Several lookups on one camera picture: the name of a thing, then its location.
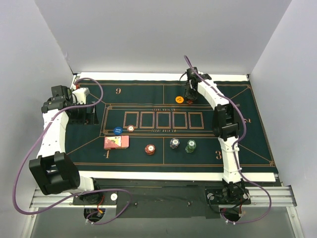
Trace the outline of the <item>orange big blind button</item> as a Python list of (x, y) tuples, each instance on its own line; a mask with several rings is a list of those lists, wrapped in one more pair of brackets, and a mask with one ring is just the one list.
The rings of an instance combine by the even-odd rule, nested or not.
[(176, 96), (175, 101), (178, 104), (182, 104), (184, 102), (184, 98), (182, 96)]

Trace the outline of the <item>blue small blind button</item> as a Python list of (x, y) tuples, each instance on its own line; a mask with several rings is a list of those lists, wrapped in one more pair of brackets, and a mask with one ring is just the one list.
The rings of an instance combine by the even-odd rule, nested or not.
[(123, 128), (117, 126), (117, 127), (115, 127), (115, 128), (113, 129), (113, 133), (114, 133), (115, 135), (121, 135), (121, 134), (123, 133)]

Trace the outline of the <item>single red poker chip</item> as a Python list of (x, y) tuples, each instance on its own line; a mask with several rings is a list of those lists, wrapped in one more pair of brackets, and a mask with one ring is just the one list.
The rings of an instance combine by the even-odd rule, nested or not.
[(128, 127), (127, 127), (127, 131), (128, 132), (133, 132), (135, 130), (135, 127), (133, 126), (133, 125), (129, 125)]

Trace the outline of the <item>blue poker chip stack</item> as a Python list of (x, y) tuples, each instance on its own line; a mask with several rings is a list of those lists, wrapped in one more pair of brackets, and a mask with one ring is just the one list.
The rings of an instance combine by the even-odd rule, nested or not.
[(179, 141), (178, 138), (172, 138), (172, 139), (170, 140), (170, 147), (171, 147), (172, 149), (176, 149), (176, 148), (179, 146), (179, 144), (180, 144), (180, 141)]

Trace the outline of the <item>red poker chip stack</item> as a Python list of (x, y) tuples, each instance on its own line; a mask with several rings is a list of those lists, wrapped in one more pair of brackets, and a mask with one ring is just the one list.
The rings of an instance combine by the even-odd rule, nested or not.
[(153, 155), (155, 153), (155, 146), (152, 145), (152, 144), (148, 144), (146, 147), (145, 147), (145, 152), (147, 155)]

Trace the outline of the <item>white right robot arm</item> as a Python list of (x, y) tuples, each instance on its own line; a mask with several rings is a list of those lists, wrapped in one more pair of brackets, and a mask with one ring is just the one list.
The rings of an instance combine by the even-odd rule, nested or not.
[(238, 158), (239, 131), (246, 133), (246, 125), (238, 107), (225, 97), (208, 74), (198, 73), (196, 67), (189, 68), (184, 73), (187, 76), (185, 84), (185, 100), (187, 104), (194, 103), (201, 95), (213, 109), (212, 130), (218, 138), (223, 160), (223, 189), (221, 197), (227, 203), (238, 200), (248, 200), (249, 193), (245, 188), (244, 178)]

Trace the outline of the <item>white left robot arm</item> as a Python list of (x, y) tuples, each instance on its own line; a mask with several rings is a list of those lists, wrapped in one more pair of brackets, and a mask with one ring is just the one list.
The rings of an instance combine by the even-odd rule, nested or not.
[(90, 113), (88, 105), (42, 106), (44, 135), (37, 158), (29, 161), (29, 170), (43, 194), (84, 193), (84, 198), (91, 204), (97, 204), (102, 198), (98, 182), (94, 178), (79, 174), (77, 167), (65, 152), (67, 125), (98, 123), (96, 107)]

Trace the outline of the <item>red playing card deck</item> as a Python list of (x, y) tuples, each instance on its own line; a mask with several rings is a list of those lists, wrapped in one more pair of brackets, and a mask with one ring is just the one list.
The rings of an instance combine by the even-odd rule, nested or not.
[(104, 149), (126, 149), (129, 147), (129, 136), (109, 136), (105, 137), (104, 140)]

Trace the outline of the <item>green poker table mat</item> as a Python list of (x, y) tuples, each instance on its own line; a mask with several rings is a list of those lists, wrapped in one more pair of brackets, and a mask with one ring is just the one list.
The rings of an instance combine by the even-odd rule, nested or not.
[[(119, 172), (186, 172), (221, 173), (221, 147), (211, 122), (213, 109), (204, 97), (189, 105), (178, 104), (183, 96), (183, 81), (89, 81), (80, 87), (90, 90), (88, 103), (97, 103), (99, 124), (69, 124), (65, 150), (81, 171)], [(128, 132), (133, 125), (135, 130)], [(126, 149), (104, 149), (105, 137), (116, 136), (115, 127), (122, 127), (121, 136), (129, 136)], [(180, 141), (176, 149), (170, 140)], [(196, 149), (187, 153), (189, 140)], [(145, 147), (155, 146), (153, 155)]]

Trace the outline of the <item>green poker chip stack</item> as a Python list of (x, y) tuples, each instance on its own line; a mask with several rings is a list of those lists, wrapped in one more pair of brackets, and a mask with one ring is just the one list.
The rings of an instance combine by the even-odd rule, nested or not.
[(196, 149), (196, 142), (195, 142), (195, 140), (189, 140), (188, 142), (187, 142), (187, 145), (186, 145), (186, 147), (185, 147), (185, 151), (187, 152), (187, 153), (192, 153), (192, 152), (194, 152), (195, 151), (195, 149)]

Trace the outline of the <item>aluminium mounting rail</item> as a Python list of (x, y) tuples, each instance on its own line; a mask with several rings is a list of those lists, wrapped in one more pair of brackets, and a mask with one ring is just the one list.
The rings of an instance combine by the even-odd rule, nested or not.
[[(272, 207), (296, 207), (297, 202), (293, 191), (290, 187), (266, 187), (268, 193), (265, 193), (258, 187), (249, 187), (250, 201), (244, 202), (243, 206), (267, 207), (270, 204)], [(112, 192), (106, 192), (103, 203), (100, 208), (113, 208), (119, 204), (121, 199), (123, 202), (132, 200), (132, 204), (140, 204), (142, 202), (185, 202), (193, 203), (194, 201), (208, 202), (207, 191), (199, 187), (135, 187), (126, 188), (132, 195), (125, 192), (117, 192), (117, 199), (111, 200)], [(37, 188), (35, 189), (31, 208), (47, 208), (53, 204), (56, 207), (83, 207), (96, 208), (96, 204), (85, 203), (77, 196), (70, 196), (68, 193), (58, 195), (43, 195)]]

